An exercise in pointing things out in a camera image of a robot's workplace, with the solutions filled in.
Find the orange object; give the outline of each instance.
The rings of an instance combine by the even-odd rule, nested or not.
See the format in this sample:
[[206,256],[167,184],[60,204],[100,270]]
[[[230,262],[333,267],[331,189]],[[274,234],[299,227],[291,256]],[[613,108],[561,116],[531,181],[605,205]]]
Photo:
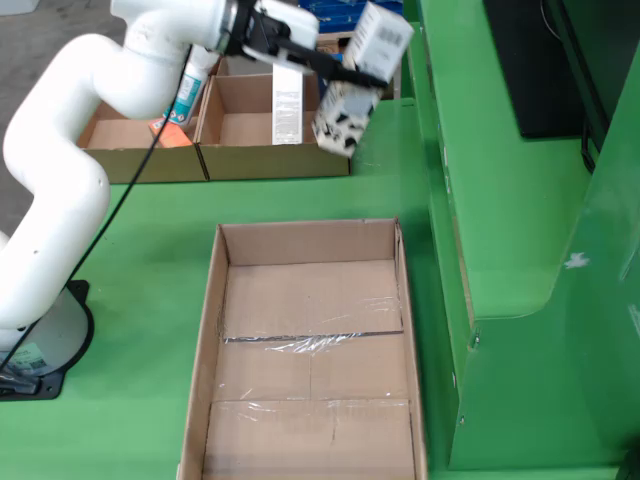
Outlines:
[[[164,123],[164,118],[159,118],[158,120],[154,120],[149,123],[149,128],[151,129],[151,133],[153,135],[158,135],[160,132],[160,128]],[[182,129],[176,125],[175,123],[167,123],[167,126],[164,127],[162,131],[162,135],[158,140],[158,143],[162,145],[164,148],[174,148],[174,147],[187,147],[192,145],[192,141],[189,140],[187,134],[182,131]]]

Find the white sticker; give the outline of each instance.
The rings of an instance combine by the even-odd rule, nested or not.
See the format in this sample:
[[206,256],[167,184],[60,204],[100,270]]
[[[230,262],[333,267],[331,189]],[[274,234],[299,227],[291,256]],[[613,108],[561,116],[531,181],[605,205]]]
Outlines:
[[567,268],[567,270],[571,270],[572,268],[586,267],[587,265],[589,265],[589,262],[591,260],[584,255],[584,252],[572,253],[569,260],[564,262],[564,266]]
[[[6,354],[2,353],[0,356],[4,358]],[[44,355],[35,343],[21,346],[9,360],[9,365],[15,370],[29,375],[40,375],[49,367],[44,360]]]

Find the blue container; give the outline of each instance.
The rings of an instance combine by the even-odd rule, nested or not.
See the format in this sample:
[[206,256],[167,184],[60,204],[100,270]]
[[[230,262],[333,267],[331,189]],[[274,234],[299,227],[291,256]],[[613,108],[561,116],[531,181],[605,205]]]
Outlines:
[[[402,0],[374,0],[373,3],[402,15]],[[366,4],[366,0],[300,0],[300,7],[320,20],[320,33],[352,31]]]

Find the box flap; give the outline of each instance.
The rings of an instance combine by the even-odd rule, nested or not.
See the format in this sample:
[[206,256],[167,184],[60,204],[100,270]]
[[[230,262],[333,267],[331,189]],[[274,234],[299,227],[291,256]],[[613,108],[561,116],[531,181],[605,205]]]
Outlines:
[[198,146],[212,180],[349,175],[350,161],[315,143],[269,146]]
[[219,402],[203,479],[413,479],[401,400]]
[[179,480],[200,478],[209,428],[211,401],[218,362],[219,324],[227,279],[228,260],[224,236],[216,230],[211,257],[211,271],[207,281],[207,300],[200,319],[198,345],[191,377],[187,424],[184,430]]
[[416,469],[416,478],[425,480],[428,475],[427,442],[424,434],[424,421],[422,418],[422,397],[420,393],[420,369],[415,345],[415,333],[413,328],[413,314],[411,313],[411,296],[409,291],[409,276],[407,274],[407,259],[404,250],[404,240],[400,225],[396,225],[396,262],[398,268],[398,295],[405,330],[405,354],[407,367],[407,387],[409,391],[409,410],[411,412],[411,428],[413,432],[413,457]]
[[[315,142],[311,128],[314,115],[314,112],[304,112],[304,143]],[[271,113],[228,113],[224,116],[218,142],[228,147],[271,147],[271,117]]]

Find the black cable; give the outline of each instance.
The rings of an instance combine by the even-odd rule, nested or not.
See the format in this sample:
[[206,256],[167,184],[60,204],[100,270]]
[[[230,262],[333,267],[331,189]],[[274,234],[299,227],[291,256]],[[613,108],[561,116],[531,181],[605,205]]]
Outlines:
[[596,162],[589,152],[589,121],[585,118],[582,124],[582,139],[580,144],[580,153],[582,154],[582,161],[589,173],[593,174],[596,169]]
[[551,28],[551,25],[549,25],[549,22],[547,21],[547,14],[544,13],[544,0],[540,0],[540,13],[542,14],[542,20],[544,21],[544,24],[546,25],[547,30],[549,30],[551,35],[556,37],[558,40],[562,41],[562,39],[560,38],[560,35],[558,35],[555,32],[555,30],[553,28]]
[[[187,56],[186,56],[186,58],[184,60],[184,65],[182,66],[182,72],[180,73],[180,79],[178,80],[178,89],[176,90],[176,94],[174,95],[173,101],[171,102],[170,111],[173,110],[173,108],[175,107],[176,101],[178,100],[178,93],[180,92],[180,85],[182,84],[182,77],[184,76],[184,72],[185,72],[185,70],[187,68],[187,63],[189,61],[189,56],[191,55],[191,49],[192,48],[193,48],[193,45],[190,45],[189,46],[189,50],[187,51]],[[167,115],[166,118],[164,119],[164,122],[162,122],[162,126],[160,127],[160,130],[158,131],[158,134],[153,138],[153,142],[151,142],[151,145],[149,146],[149,149],[147,150],[147,153],[143,157],[142,162],[140,162],[140,166],[138,167],[138,170],[136,170],[136,173],[133,175],[133,178],[129,182],[129,185],[127,186],[127,189],[122,194],[122,197],[120,197],[120,200],[118,200],[118,203],[115,206],[115,208],[113,209],[113,212],[111,212],[111,215],[109,215],[109,218],[107,219],[107,222],[100,229],[100,231],[98,232],[98,235],[96,235],[96,237],[93,239],[93,242],[91,242],[91,245],[89,245],[89,248],[87,249],[85,254],[82,256],[82,258],[80,259],[80,261],[78,262],[76,267],[71,272],[71,275],[69,275],[69,280],[71,280],[74,277],[74,275],[76,273],[78,273],[78,270],[80,270],[80,267],[82,267],[82,264],[87,260],[87,258],[89,258],[89,255],[91,255],[91,252],[93,251],[93,249],[96,248],[96,245],[98,245],[98,242],[100,241],[100,239],[102,238],[104,233],[109,228],[109,225],[111,225],[111,222],[113,222],[113,219],[116,218],[116,215],[120,211],[120,208],[122,207],[122,205],[124,204],[125,200],[129,196],[129,193],[131,193],[131,189],[133,188],[133,186],[138,181],[138,178],[140,177],[140,174],[142,174],[142,171],[144,170],[144,167],[147,166],[147,162],[151,158],[151,154],[155,150],[156,145],[158,143],[158,140],[160,139],[160,136],[162,135],[162,132],[164,131],[164,128],[169,123],[169,117],[170,116],[171,115]]]

